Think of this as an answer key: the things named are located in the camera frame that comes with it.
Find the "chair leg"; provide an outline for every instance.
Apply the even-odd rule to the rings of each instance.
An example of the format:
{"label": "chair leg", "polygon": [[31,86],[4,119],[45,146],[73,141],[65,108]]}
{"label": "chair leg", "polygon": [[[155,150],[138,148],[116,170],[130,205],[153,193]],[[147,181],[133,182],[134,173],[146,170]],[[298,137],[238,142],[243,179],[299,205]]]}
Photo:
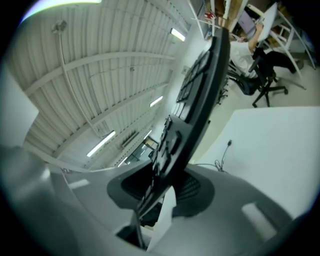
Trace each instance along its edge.
{"label": "chair leg", "polygon": [[279,87],[270,87],[268,89],[268,92],[274,92],[274,91],[279,91],[279,90],[286,90],[287,88],[284,86],[279,86]]}
{"label": "chair leg", "polygon": [[265,96],[265,99],[266,99],[266,105],[268,106],[268,108],[270,108],[270,102],[269,102],[268,93],[266,93],[264,96]]}
{"label": "chair leg", "polygon": [[274,91],[279,91],[279,90],[284,90],[283,92],[284,92],[285,95],[287,95],[287,94],[289,93],[288,90],[287,90],[287,88],[284,87],[284,86],[270,87],[270,88],[268,89],[268,92],[274,92]]}
{"label": "chair leg", "polygon": [[257,107],[256,103],[261,99],[261,97],[263,95],[265,95],[267,92],[268,92],[268,89],[270,88],[270,85],[271,85],[272,81],[269,81],[267,83],[267,85],[265,87],[263,87],[262,91],[260,92],[259,96],[255,99],[255,101],[252,103],[252,106],[253,107]]}

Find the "chair base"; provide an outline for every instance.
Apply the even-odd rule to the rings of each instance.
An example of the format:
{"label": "chair base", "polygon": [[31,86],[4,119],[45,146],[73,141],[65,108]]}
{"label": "chair base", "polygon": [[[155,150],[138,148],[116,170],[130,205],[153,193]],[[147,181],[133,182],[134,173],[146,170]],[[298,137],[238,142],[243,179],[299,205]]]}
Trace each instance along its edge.
{"label": "chair base", "polygon": [[273,78],[269,80],[269,82],[267,83],[267,85],[265,87],[263,87],[263,89],[261,90],[259,96],[255,99],[255,101],[252,103],[252,106],[254,108],[257,108],[257,102],[262,98],[262,96],[265,96],[265,99],[266,99],[266,104],[268,107],[270,107],[270,102],[269,102],[269,96],[268,96],[268,93],[269,92],[275,92],[275,91],[280,91],[280,90],[284,90],[284,94],[287,95],[289,92],[287,90],[286,87],[284,86],[278,86],[278,87],[270,87],[271,86],[271,83],[275,81],[275,82],[278,82],[277,79]]}

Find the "ceiling pipe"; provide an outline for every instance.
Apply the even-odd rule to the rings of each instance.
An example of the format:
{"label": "ceiling pipe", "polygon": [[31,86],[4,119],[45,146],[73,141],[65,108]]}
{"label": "ceiling pipe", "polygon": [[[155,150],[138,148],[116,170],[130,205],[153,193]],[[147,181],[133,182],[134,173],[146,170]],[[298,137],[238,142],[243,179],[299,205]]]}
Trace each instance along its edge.
{"label": "ceiling pipe", "polygon": [[65,20],[59,20],[56,22],[55,25],[52,26],[52,33],[57,34],[58,35],[58,53],[59,53],[59,60],[60,60],[60,65],[62,68],[62,73],[63,73],[63,77],[64,80],[66,82],[66,85],[69,88],[69,91],[71,93],[71,96],[76,104],[76,106],[78,107],[80,113],[83,115],[84,119],[86,120],[86,122],[90,125],[90,127],[92,128],[92,130],[94,131],[94,133],[101,138],[101,136],[99,135],[99,133],[96,131],[96,129],[93,127],[92,123],[90,122],[90,120],[88,119],[87,115],[85,114],[84,110],[82,109],[77,96],[75,94],[74,89],[72,88],[72,85],[70,83],[70,79],[66,70],[66,63],[65,63],[65,58],[64,58],[64,53],[62,50],[62,38],[61,38],[61,34],[63,33],[63,31],[66,29],[67,23]]}
{"label": "ceiling pipe", "polygon": [[195,9],[194,9],[194,6],[192,5],[192,3],[191,3],[190,0],[187,0],[187,2],[188,2],[188,4],[189,4],[189,6],[190,6],[190,9],[191,9],[192,13],[193,13],[193,16],[194,16],[194,18],[195,18],[195,21],[196,21],[196,23],[198,24],[198,27],[199,27],[200,33],[201,33],[201,35],[202,35],[202,38],[205,39],[205,35],[204,35],[204,33],[203,33],[202,29],[201,29],[201,25],[200,25],[198,16],[197,16],[197,14],[196,14],[196,11],[195,11]]}

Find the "desk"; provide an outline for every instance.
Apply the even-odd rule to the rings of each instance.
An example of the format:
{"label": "desk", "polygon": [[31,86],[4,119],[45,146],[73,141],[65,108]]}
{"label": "desk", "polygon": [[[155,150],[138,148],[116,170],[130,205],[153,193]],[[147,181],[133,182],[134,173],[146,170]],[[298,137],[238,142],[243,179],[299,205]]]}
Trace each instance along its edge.
{"label": "desk", "polygon": [[300,79],[302,80],[302,75],[301,72],[294,60],[294,58],[292,57],[292,55],[290,54],[289,50],[287,47],[284,46],[284,44],[281,42],[281,40],[279,39],[278,35],[273,32],[271,30],[271,28],[273,27],[273,23],[276,19],[277,16],[277,11],[278,11],[278,3],[274,3],[268,10],[266,10],[266,12],[263,15],[263,20],[262,20],[262,24],[263,24],[263,30],[258,38],[258,42],[261,42],[263,40],[266,40],[268,38],[268,36],[270,35],[271,37],[273,37],[277,43],[283,48],[283,50],[285,51],[286,55],[289,57],[289,59],[291,60],[296,72],[298,73]]}
{"label": "desk", "polygon": [[319,127],[320,107],[236,110],[196,164],[220,161],[232,140],[223,169],[251,183],[296,218],[310,209],[319,192]]}
{"label": "desk", "polygon": [[261,23],[263,24],[262,32],[258,38],[258,42],[266,40],[269,37],[272,24],[275,21],[277,15],[278,4],[274,3],[263,15]]}

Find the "chair armrest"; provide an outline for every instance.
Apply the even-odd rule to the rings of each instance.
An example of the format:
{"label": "chair armrest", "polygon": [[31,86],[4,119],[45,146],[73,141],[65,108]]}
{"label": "chair armrest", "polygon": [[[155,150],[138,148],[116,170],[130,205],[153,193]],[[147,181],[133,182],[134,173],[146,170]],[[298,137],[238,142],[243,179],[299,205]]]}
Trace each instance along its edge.
{"label": "chair armrest", "polygon": [[262,61],[264,61],[263,58],[261,58],[261,56],[258,56],[254,60],[253,64],[251,65],[251,67],[249,68],[248,71],[249,71],[249,73],[251,73],[254,70],[256,75],[260,79],[262,86],[264,86],[265,83],[267,82],[267,77],[261,73],[261,71],[259,70],[259,67],[258,67],[259,62],[262,62]]}
{"label": "chair armrest", "polygon": [[254,62],[253,62],[253,64],[251,65],[251,67],[249,68],[249,73],[251,73],[253,70],[256,70],[256,68],[258,67],[258,63],[260,62],[260,60],[261,60],[261,56],[258,56],[255,60],[254,60]]}

